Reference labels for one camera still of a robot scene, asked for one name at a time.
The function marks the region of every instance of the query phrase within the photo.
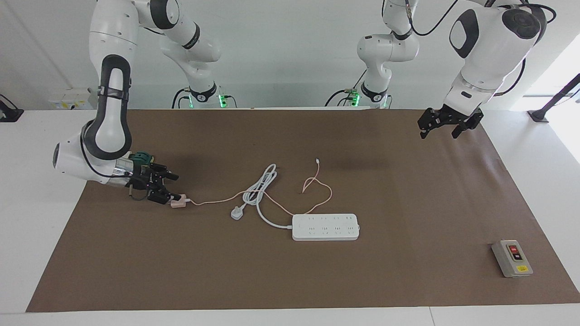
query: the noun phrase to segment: white plug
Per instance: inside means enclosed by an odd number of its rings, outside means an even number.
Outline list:
[[[232,209],[231,211],[231,218],[233,218],[234,220],[239,220],[242,218],[242,216],[244,215],[244,207],[246,206],[246,204],[242,205],[242,207],[238,207],[236,206],[234,209]]]

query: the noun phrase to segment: power strip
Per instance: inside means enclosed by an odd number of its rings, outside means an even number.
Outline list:
[[[354,241],[360,227],[355,214],[300,214],[292,217],[295,241]]]

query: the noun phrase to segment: white wall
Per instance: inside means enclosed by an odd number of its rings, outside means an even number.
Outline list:
[[[223,44],[215,76],[240,106],[321,106],[335,90],[350,87],[364,70],[356,45],[365,35],[388,33],[380,0],[185,1],[203,32]],[[416,27],[427,30],[452,1],[423,0]],[[541,0],[559,18],[528,59],[520,86],[488,108],[509,108],[580,32],[578,0]],[[88,58],[94,0],[0,0],[0,91],[18,105],[47,108],[52,89],[95,87]],[[394,107],[439,107],[463,60],[448,31],[475,3],[460,1],[432,35],[422,38],[416,60],[394,63]],[[158,49],[158,37],[140,31],[133,67],[131,107],[169,107],[185,76]]]

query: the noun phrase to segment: black stand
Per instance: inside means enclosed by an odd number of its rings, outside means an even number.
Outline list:
[[[535,122],[544,122],[548,123],[549,121],[546,120],[546,113],[554,107],[564,96],[570,93],[578,84],[580,84],[580,74],[576,75],[574,79],[572,79],[568,85],[564,86],[564,88],[541,109],[537,111],[528,111],[530,118]]]
[[[24,113],[24,110],[21,110],[19,108],[15,110],[9,108],[2,101],[0,101],[0,111],[2,111],[2,113],[4,113],[4,115],[6,116],[5,118],[0,118],[0,122],[16,122],[18,121],[18,119],[20,119],[22,113]]]

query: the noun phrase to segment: switch box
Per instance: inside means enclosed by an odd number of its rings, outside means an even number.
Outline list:
[[[360,227],[355,214],[300,214],[292,217],[295,241],[354,241]]]
[[[534,273],[516,240],[502,240],[494,243],[491,249],[498,260],[503,276],[513,278],[530,276]]]

